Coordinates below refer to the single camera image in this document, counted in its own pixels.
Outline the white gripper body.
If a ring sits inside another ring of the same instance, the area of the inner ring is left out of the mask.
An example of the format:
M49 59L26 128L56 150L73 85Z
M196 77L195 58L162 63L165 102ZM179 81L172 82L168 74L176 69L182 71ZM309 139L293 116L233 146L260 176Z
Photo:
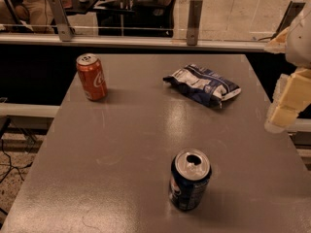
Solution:
M305 4L292 21L286 39L285 56L297 67L311 68L311 3Z

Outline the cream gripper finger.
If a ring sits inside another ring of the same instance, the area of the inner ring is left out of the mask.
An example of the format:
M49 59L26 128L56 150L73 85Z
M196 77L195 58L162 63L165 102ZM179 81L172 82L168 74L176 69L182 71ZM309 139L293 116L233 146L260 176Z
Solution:
M265 46L264 50L269 53L285 53L286 52L286 43L287 43L287 36L290 27L286 27L282 30L275 38L270 40Z
M293 125L298 115L311 104L311 70L297 68L290 75L278 79L273 102L266 114L264 128L270 133L281 133Z

